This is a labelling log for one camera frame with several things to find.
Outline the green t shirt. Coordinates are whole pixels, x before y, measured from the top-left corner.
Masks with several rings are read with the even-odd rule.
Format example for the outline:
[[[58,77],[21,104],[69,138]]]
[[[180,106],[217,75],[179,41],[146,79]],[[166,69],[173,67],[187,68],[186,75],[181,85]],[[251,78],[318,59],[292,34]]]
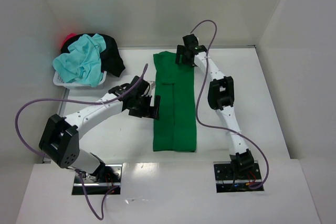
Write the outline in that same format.
[[[154,121],[153,151],[194,152],[197,146],[194,68],[175,63],[168,51],[153,55],[155,95],[161,97]]]

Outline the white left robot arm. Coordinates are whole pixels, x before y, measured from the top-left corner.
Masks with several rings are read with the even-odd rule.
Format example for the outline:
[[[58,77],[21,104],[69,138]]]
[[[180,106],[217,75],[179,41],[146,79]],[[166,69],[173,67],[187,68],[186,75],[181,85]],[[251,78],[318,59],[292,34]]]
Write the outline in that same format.
[[[79,141],[92,128],[124,110],[130,116],[159,119],[159,95],[152,95],[154,81],[134,77],[115,86],[93,105],[61,117],[52,115],[45,126],[39,148],[60,168],[79,170],[99,181],[112,171],[97,155],[80,149]]]

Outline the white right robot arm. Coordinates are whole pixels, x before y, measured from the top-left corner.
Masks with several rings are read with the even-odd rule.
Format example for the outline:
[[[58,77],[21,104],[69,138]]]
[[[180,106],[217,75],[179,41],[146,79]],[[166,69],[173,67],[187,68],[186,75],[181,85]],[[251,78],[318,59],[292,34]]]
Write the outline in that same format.
[[[254,158],[242,137],[236,119],[234,101],[234,80],[220,71],[208,55],[204,45],[200,45],[194,34],[183,37],[183,45],[177,46],[175,63],[199,67],[208,83],[207,102],[222,122],[222,127],[230,134],[229,156],[233,179],[246,175],[254,165]]]

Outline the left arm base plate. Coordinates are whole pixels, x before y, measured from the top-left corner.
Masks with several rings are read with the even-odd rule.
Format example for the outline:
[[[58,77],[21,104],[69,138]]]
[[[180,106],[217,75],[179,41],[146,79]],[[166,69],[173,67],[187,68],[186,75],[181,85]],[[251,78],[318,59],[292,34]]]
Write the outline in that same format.
[[[121,193],[122,164],[107,164],[98,178],[80,172],[88,195],[119,195]]]

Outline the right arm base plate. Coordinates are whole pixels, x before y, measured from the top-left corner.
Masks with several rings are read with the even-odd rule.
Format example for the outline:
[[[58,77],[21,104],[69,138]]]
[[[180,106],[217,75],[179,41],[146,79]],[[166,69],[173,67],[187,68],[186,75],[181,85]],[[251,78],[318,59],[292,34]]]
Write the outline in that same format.
[[[250,188],[250,186],[258,186],[262,182],[258,162],[255,162],[247,172],[235,176],[230,162],[215,162],[213,166],[217,193],[264,191],[263,186],[257,189]]]

